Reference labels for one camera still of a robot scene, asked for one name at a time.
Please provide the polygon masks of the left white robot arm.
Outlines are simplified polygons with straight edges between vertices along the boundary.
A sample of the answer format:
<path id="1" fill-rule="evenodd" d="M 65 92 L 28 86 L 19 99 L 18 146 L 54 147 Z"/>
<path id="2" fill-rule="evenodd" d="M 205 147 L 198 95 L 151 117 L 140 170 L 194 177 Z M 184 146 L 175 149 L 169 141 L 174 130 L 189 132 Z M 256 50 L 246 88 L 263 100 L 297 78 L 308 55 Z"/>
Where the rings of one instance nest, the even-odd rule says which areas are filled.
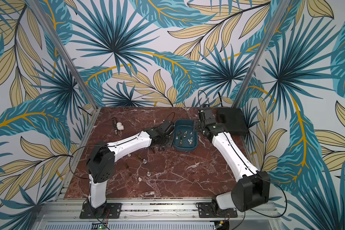
<path id="1" fill-rule="evenodd" d="M 107 181 L 113 177 L 115 163 L 137 150 L 148 148 L 153 141 L 167 138 L 174 130 L 174 123 L 163 121 L 157 127 L 149 127 L 136 135 L 116 142 L 101 142 L 96 145 L 87 161 L 90 180 L 88 203 L 93 209 L 105 207 Z"/>

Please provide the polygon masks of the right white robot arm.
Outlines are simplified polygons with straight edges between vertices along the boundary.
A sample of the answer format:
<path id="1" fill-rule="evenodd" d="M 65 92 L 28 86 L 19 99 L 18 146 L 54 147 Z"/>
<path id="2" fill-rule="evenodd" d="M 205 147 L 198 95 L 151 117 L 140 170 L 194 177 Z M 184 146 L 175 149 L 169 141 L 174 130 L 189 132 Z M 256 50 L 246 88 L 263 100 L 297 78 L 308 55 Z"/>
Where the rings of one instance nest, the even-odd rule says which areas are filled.
<path id="1" fill-rule="evenodd" d="M 210 107 L 198 109 L 199 131 L 218 149 L 232 170 L 236 185 L 231 192 L 214 197 L 221 210 L 236 208 L 240 212 L 269 201 L 270 176 L 258 170 L 241 152 L 223 123 L 216 122 Z"/>

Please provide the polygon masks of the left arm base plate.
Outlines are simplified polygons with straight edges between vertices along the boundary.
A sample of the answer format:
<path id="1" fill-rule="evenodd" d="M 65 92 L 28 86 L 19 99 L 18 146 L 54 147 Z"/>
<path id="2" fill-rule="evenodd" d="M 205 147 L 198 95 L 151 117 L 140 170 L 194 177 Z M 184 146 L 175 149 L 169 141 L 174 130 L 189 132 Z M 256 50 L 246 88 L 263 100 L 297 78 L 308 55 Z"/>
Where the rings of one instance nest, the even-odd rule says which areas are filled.
<path id="1" fill-rule="evenodd" d="M 118 219 L 121 212 L 121 203 L 105 202 L 98 208 L 93 208 L 87 201 L 82 205 L 80 219 Z"/>

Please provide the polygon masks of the teal plastic storage box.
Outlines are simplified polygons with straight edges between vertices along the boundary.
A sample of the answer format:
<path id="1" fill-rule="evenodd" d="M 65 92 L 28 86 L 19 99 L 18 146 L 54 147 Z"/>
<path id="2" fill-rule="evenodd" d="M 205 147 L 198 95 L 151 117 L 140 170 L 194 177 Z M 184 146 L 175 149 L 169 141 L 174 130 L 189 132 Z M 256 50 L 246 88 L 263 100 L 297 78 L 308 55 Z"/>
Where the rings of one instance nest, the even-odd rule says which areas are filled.
<path id="1" fill-rule="evenodd" d="M 194 124 L 194 121 L 189 119 L 175 122 L 173 146 L 177 151 L 192 152 L 198 146 L 198 134 Z"/>

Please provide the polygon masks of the white pipe elbow fitting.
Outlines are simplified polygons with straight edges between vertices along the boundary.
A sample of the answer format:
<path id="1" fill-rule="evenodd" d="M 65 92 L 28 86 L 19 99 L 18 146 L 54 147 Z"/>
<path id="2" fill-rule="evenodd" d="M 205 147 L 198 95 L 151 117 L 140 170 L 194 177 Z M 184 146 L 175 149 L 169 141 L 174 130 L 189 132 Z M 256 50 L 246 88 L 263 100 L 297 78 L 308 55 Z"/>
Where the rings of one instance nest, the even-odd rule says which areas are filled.
<path id="1" fill-rule="evenodd" d="M 117 122 L 117 129 L 118 130 L 124 130 L 125 128 L 121 122 Z"/>

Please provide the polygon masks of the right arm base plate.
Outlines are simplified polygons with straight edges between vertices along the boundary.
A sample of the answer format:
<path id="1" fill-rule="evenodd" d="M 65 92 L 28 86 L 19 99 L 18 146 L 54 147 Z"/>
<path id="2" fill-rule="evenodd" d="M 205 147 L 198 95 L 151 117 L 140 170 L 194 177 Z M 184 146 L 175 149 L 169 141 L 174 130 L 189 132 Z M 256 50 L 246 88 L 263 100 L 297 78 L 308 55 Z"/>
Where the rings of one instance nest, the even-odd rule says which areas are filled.
<path id="1" fill-rule="evenodd" d="M 200 218 L 236 218 L 236 209 L 220 209 L 214 202 L 199 202 L 195 204 Z"/>

